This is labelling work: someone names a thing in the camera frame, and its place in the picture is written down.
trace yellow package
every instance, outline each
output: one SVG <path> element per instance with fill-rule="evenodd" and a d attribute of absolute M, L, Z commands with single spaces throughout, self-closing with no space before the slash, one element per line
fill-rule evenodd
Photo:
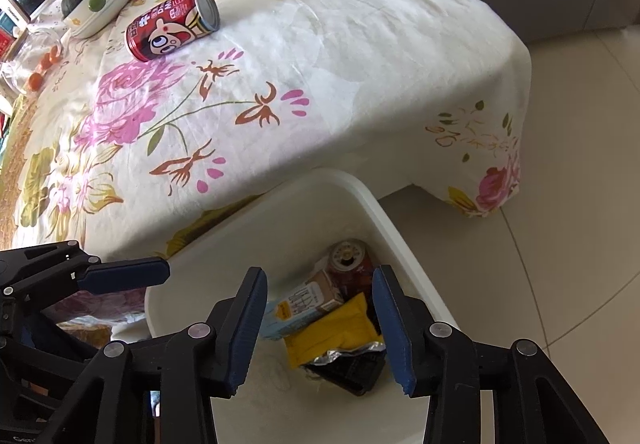
<path fill-rule="evenodd" d="M 367 300 L 364 293 L 360 293 L 307 328 L 285 337 L 284 342 L 289 364 L 297 368 L 329 350 L 355 350 L 384 341 L 367 316 Z"/>

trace white plastic bin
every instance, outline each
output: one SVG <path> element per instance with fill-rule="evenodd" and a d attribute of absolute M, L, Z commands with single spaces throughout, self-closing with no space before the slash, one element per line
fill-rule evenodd
<path fill-rule="evenodd" d="M 235 295 L 251 266 L 267 273 L 274 299 L 303 282 L 331 244 L 350 237 L 392 265 L 405 292 L 422 298 L 436 321 L 456 325 L 369 189 L 321 169 L 278 186 L 173 257 L 171 278 L 146 293 L 151 333 L 206 319 L 217 301 Z M 402 394 L 388 366 L 372 392 L 355 397 L 291 370 L 284 343 L 261 339 L 238 394 L 212 402 L 221 444 L 418 444 L 428 408 L 427 399 Z"/>

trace green sticker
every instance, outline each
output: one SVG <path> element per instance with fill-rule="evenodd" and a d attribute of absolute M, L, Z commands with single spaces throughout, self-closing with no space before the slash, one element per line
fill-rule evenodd
<path fill-rule="evenodd" d="M 89 0 L 89 10 L 91 12 L 100 12 L 107 4 L 107 0 Z"/>

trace floral tablecloth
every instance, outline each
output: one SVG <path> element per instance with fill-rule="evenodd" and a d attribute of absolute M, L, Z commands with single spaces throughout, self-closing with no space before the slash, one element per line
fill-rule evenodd
<path fill-rule="evenodd" d="M 219 32 L 136 61 L 124 30 L 161 1 L 131 1 L 88 40 L 65 35 L 42 93 L 18 103 L 2 247 L 78 239 L 103 260 L 171 256 L 284 180 L 363 150 L 469 216 L 517 190 L 530 59 L 482 2 L 217 0 Z M 62 33 L 56 17 L 38 25 Z M 51 315 L 116 322 L 142 300 L 81 295 Z"/>

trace floor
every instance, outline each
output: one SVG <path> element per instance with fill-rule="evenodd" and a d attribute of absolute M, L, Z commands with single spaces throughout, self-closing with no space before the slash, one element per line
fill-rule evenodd
<path fill-rule="evenodd" d="M 520 194 L 485 220 L 418 188 L 382 204 L 472 339 L 538 342 L 609 441 L 637 444 L 640 27 L 530 50 Z"/>

